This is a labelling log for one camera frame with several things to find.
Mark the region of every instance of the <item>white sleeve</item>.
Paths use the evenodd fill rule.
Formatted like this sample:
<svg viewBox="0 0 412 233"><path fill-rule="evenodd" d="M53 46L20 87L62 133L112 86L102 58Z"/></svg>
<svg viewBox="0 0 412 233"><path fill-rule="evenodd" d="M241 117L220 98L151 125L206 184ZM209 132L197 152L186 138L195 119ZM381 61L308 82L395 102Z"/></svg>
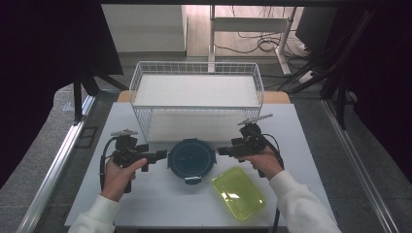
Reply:
<svg viewBox="0 0 412 233"><path fill-rule="evenodd" d="M97 195L91 208L78 215L70 227L69 233L113 233L115 231L113 221L119 208L119 202Z"/></svg>
<svg viewBox="0 0 412 233"><path fill-rule="evenodd" d="M341 232L323 203L288 171L280 172L269 183L291 233Z"/></svg>

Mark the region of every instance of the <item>white wall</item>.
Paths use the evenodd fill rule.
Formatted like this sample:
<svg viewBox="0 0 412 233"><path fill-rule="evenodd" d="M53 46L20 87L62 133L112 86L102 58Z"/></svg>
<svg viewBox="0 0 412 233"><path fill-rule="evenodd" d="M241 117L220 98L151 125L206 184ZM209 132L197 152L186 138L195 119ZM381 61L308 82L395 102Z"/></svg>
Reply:
<svg viewBox="0 0 412 233"><path fill-rule="evenodd" d="M118 52L185 51L186 6L102 5Z"/></svg>

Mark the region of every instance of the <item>bowl lid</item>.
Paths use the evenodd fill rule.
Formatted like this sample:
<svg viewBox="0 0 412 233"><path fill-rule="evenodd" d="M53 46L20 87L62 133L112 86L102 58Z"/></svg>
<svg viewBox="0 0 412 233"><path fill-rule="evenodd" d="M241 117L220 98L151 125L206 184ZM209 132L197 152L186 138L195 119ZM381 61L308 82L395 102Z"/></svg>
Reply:
<svg viewBox="0 0 412 233"><path fill-rule="evenodd" d="M215 152L197 139L184 139L169 153L167 166L187 184L197 184L216 163Z"/></svg>

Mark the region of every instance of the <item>white table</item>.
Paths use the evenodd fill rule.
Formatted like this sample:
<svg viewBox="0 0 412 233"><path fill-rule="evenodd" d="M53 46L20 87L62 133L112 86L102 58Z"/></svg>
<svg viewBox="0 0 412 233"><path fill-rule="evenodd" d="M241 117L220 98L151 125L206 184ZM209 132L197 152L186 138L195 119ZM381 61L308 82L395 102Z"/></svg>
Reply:
<svg viewBox="0 0 412 233"><path fill-rule="evenodd" d="M257 124L263 133L273 135L280 146L285 167L300 183L306 183L330 210L318 170L308 148L293 104L264 104L260 114L273 114ZM123 129L140 130L129 103L115 103L89 164L82 186L65 225L71 225L76 216L86 211L100 192L99 159L110 134ZM144 144L143 135L136 135L138 144ZM174 145L151 145L150 151L173 148ZM210 145L215 151L222 145ZM108 149L110 154L114 143ZM245 221L236 220L212 186L211 180L232 166L240 166L266 197L266 207ZM267 179L248 162L217 154L217 164L197 185L185 184L170 169L166 159L149 166L149 172L137 173L131 193L120 200L122 206L117 215L117 226L137 228L270 228L273 225L276 196ZM281 217L279 225L285 225Z"/></svg>

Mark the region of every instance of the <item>yellow translucent container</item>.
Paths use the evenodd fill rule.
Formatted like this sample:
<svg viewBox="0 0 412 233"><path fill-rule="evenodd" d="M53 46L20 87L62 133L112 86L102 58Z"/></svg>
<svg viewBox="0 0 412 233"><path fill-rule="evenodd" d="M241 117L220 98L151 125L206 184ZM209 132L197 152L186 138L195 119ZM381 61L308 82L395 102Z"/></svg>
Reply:
<svg viewBox="0 0 412 233"><path fill-rule="evenodd" d="M261 210L266 200L260 190L240 167L232 167L212 179L215 190L233 216L243 221Z"/></svg>

